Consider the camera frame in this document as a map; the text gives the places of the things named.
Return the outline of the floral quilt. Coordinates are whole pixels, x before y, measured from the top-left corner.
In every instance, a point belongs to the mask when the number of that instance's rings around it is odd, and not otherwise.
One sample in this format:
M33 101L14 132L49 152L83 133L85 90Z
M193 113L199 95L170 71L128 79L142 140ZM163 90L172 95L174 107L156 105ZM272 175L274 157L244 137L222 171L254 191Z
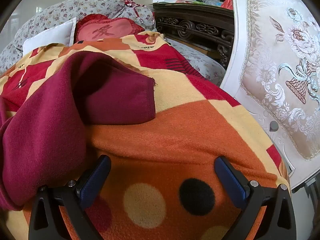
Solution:
M1 51L1 73L3 74L22 58L22 46L26 39L73 18L82 20L90 14L102 14L110 19L129 18L144 30L156 30L153 12L146 7L133 9L125 5L123 0L65 0L38 12L18 29L14 39ZM221 64L184 44L169 38L165 40L203 77L217 86L221 84L226 72Z

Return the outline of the red plastic bag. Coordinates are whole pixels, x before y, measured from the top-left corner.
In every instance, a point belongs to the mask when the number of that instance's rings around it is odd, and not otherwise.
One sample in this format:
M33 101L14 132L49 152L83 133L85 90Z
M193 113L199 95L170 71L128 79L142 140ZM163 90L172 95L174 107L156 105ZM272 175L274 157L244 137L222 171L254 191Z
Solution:
M221 7L228 10L233 10L233 0L225 0Z

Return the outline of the red heart cushion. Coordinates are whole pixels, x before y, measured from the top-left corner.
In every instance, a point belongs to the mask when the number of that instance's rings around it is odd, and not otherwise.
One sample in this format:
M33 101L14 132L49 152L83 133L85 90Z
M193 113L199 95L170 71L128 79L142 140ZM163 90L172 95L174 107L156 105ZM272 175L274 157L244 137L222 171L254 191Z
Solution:
M90 14L76 24L74 42L121 38L141 33L144 30L129 18L110 19L102 14Z

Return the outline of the orange red patterned blanket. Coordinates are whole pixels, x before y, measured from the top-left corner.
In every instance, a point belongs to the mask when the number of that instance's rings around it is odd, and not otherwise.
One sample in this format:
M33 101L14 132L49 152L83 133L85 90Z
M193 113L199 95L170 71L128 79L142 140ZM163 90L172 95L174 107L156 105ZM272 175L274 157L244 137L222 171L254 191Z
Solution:
M55 74L73 54L103 53L154 79L154 119L132 125L86 126L87 166L101 155L111 170L85 211L103 239L221 239L240 210L214 172L225 156L248 180L288 185L287 171L270 138L250 113L206 80L159 33L52 43L29 52L1 76L52 61Z

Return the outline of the white upholstered floral chair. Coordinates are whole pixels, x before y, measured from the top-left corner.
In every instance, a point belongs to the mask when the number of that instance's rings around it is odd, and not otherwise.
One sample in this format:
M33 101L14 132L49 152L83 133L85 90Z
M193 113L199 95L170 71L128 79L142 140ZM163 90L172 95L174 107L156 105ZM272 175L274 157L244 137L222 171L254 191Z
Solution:
M221 88L253 115L293 189L319 171L319 25L302 0L233 0Z

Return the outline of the maroon fleece garment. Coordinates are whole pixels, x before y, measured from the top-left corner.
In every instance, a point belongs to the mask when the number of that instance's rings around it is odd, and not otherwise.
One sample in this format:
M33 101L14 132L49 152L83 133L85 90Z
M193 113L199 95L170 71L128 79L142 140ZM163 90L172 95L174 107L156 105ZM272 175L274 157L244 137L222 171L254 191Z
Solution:
M154 119L154 79L91 51L71 55L51 77L52 61L3 77L1 208L20 210L42 185L87 166L86 126Z

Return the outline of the white pillow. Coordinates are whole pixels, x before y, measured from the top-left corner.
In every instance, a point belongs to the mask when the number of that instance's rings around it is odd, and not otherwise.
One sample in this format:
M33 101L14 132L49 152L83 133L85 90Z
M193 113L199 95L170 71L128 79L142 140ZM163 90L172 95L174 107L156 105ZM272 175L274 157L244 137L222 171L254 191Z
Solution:
M28 38L23 43L23 56L36 48L47 46L52 43L60 43L65 46L71 46L74 43L74 34L76 28L76 17L67 22L49 28Z

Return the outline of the dark carved wooden headboard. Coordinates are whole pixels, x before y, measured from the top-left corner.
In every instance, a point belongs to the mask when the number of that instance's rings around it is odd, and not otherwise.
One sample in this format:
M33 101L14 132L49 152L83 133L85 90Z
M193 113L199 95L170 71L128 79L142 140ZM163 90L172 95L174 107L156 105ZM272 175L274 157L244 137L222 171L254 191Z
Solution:
M227 68L234 41L234 12L203 3L154 3L156 29L201 48Z

